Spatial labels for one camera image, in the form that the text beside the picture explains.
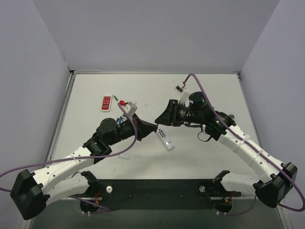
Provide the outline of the white remote back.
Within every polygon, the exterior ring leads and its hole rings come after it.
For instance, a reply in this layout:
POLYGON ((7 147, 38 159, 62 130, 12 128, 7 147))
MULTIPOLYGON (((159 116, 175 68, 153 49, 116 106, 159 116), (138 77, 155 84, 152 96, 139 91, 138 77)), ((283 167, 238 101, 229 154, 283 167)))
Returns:
POLYGON ((175 149, 175 145, 163 129, 158 128, 156 134, 167 151, 172 151, 175 149))

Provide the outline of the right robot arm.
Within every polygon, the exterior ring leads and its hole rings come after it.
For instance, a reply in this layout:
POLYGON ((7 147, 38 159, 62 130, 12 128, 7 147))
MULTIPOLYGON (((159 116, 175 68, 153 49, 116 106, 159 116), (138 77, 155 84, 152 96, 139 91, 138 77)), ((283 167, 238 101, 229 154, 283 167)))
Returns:
POLYGON ((221 172, 215 180, 226 191, 255 195, 268 207, 275 208, 293 188, 297 167, 291 162, 285 164, 265 152, 232 118, 214 110, 202 92, 190 94, 188 106, 170 100, 155 122, 176 127, 188 124, 204 126, 206 134, 231 149, 255 172, 255 176, 221 172))

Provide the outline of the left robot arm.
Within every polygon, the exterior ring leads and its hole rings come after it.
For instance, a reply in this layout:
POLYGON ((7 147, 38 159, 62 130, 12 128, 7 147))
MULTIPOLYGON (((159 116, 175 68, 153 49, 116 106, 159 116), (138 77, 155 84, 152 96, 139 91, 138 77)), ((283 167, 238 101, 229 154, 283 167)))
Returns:
POLYGON ((23 219, 29 220, 62 198, 82 193, 93 196, 98 190, 97 179, 90 173, 77 172, 112 156, 112 145, 130 137, 141 141, 157 129, 136 114, 121 124, 113 118, 103 119, 92 137, 65 158, 33 172, 25 169, 18 173, 10 197, 23 219))

